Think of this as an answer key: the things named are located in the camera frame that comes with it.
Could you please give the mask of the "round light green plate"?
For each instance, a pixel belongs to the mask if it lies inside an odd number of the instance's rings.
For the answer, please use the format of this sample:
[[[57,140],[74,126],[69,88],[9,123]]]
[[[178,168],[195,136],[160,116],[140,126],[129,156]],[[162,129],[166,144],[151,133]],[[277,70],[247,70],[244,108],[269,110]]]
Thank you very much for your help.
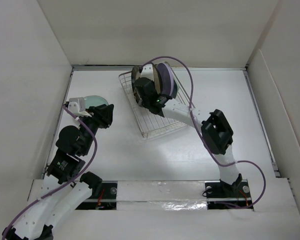
[[[108,105],[108,101],[98,95],[89,95],[84,97],[84,104],[85,104],[85,108],[88,109],[90,107],[98,107],[101,105]]]

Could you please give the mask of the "brown rimmed deep plate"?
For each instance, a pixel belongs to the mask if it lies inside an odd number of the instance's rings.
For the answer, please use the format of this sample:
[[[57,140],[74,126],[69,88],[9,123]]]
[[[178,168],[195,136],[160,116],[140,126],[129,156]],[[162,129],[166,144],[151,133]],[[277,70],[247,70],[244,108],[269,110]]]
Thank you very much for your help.
[[[158,94],[162,92],[162,79],[155,64],[151,63],[153,69],[153,81],[155,90]]]

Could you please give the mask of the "striped rim beige plate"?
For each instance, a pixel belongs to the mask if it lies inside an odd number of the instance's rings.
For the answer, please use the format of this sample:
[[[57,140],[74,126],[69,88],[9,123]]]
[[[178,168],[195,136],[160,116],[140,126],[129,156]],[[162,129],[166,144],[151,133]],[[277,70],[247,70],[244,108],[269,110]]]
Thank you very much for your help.
[[[135,98],[136,103],[141,106],[142,105],[142,98],[140,97],[140,89],[141,89],[141,67],[135,65],[131,70],[131,87],[132,87],[132,94]]]

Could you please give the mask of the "purple round plate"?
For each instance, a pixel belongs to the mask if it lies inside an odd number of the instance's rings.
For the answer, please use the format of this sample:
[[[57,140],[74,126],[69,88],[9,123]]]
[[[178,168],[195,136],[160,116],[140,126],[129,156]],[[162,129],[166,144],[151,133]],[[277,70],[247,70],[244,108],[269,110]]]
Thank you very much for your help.
[[[162,62],[157,64],[156,68],[161,79],[160,93],[174,98],[175,81],[171,67],[167,63]]]

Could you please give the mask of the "rectangular light green plate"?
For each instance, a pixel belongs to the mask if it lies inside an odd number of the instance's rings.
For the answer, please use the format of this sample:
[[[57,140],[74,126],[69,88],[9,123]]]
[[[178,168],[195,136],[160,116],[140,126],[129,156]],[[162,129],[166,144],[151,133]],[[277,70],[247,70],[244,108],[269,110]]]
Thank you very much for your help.
[[[177,97],[178,90],[179,90],[179,86],[178,86],[177,82],[174,80],[173,81],[173,91],[172,91],[172,94],[171,94],[172,98],[175,99]]]

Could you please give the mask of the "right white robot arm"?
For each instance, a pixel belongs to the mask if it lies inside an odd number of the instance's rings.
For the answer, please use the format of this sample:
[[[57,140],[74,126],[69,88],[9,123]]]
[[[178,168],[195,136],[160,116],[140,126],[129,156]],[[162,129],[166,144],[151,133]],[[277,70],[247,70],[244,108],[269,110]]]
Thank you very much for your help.
[[[167,91],[158,93],[156,83]],[[239,191],[242,175],[236,167],[232,154],[234,132],[221,110],[205,112],[190,108],[176,100],[178,85],[173,77],[169,77],[167,81],[157,82],[147,77],[134,77],[132,88],[141,100],[142,107],[152,114],[195,128],[204,147],[218,165],[222,193],[232,197]]]

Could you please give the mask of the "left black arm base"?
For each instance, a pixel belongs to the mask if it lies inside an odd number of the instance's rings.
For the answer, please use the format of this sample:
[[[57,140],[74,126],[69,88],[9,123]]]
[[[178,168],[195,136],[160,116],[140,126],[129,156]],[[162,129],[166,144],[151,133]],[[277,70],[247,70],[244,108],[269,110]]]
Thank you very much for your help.
[[[83,201],[76,210],[116,210],[117,209],[117,181],[104,181],[98,195],[93,195]]]

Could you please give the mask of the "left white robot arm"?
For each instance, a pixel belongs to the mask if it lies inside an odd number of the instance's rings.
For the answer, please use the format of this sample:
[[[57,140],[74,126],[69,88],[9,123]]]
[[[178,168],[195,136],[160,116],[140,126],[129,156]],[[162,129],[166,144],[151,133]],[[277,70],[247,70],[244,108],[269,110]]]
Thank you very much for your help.
[[[98,149],[96,133],[113,122],[113,104],[90,106],[85,113],[63,109],[79,126],[68,125],[58,135],[57,151],[47,170],[37,199],[24,208],[4,229],[4,240],[51,240],[58,224],[84,200],[97,198],[103,180],[87,171],[92,161],[85,162],[91,147]]]

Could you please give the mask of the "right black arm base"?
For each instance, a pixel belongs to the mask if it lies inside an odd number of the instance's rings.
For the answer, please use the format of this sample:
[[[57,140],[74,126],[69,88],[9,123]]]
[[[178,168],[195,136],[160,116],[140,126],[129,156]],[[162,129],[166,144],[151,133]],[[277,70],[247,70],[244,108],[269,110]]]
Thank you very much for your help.
[[[234,192],[223,190],[219,181],[208,181],[204,186],[202,196],[206,198],[209,210],[242,208],[253,202],[247,180],[243,180]]]

